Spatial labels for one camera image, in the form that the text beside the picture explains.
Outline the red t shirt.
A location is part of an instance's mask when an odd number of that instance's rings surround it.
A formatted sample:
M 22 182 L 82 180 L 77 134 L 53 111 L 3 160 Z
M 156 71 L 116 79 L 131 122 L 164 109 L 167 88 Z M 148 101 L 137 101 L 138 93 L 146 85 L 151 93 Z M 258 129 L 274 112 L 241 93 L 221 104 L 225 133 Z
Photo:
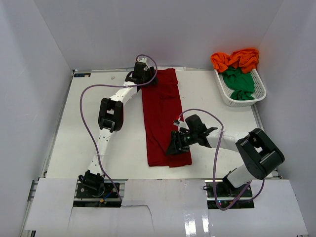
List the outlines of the red t shirt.
M 143 87 L 142 104 L 146 131 L 147 161 L 150 167 L 171 168 L 192 164 L 191 153 L 166 155 L 173 121 L 182 113 L 182 104 L 175 69 L 159 70 L 158 83 Z

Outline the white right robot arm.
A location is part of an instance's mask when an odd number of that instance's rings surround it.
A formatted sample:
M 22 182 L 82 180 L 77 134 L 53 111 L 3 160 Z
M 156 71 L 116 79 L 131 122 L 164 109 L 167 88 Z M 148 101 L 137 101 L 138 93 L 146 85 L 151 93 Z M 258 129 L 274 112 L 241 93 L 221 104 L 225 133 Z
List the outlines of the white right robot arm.
M 238 152 L 244 164 L 223 178 L 223 192 L 234 197 L 253 179 L 264 180 L 285 160 L 266 133 L 256 128 L 242 138 L 228 135 L 224 127 L 207 128 L 198 115 L 183 118 L 174 69 L 158 71 L 158 83 L 142 89 L 148 165 L 182 167 L 192 164 L 190 146 L 215 148 L 212 174 L 220 149 Z

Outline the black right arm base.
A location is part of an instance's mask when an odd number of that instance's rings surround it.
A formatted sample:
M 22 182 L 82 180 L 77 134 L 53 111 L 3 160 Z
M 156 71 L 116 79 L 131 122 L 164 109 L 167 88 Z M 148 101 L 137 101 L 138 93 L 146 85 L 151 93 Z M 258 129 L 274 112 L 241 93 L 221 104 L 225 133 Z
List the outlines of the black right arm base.
M 226 191 L 223 185 L 221 184 L 221 182 L 218 182 L 216 184 L 216 192 L 217 192 L 219 205 L 222 208 L 229 206 L 233 202 L 234 198 L 237 197 L 237 195 L 242 191 L 242 189 L 245 186 L 246 185 L 243 185 L 237 188 L 236 190 Z M 209 210 L 218 209 L 215 202 L 212 182 L 206 182 L 205 185 L 203 186 L 203 190 L 206 191 L 208 209 Z M 251 186 L 248 186 L 247 189 L 239 198 L 239 200 L 231 207 L 231 209 L 253 209 L 255 207 L 254 201 L 250 200 L 253 197 L 254 195 L 252 193 Z

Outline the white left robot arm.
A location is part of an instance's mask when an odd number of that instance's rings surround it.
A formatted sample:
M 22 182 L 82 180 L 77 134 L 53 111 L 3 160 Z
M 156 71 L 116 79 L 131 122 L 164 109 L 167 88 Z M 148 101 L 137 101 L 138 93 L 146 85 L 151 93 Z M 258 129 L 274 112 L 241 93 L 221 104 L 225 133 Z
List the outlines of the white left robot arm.
M 123 126 L 124 105 L 133 95 L 137 94 L 141 88 L 156 84 L 158 82 L 157 74 L 158 69 L 156 67 L 149 67 L 146 63 L 137 62 L 135 63 L 134 70 L 127 74 L 123 85 L 93 84 L 86 87 L 80 95 L 80 116 L 96 150 L 91 161 L 93 164 L 90 167 L 92 167 L 95 172 L 100 171 L 110 182 L 113 182 L 113 180 L 105 171 L 103 159 L 111 138 L 120 131 Z M 99 136 L 97 140 L 94 139 L 83 115 L 84 94 L 89 89 L 95 87 L 112 87 L 118 89 L 111 97 L 101 100 L 97 120 L 99 126 Z

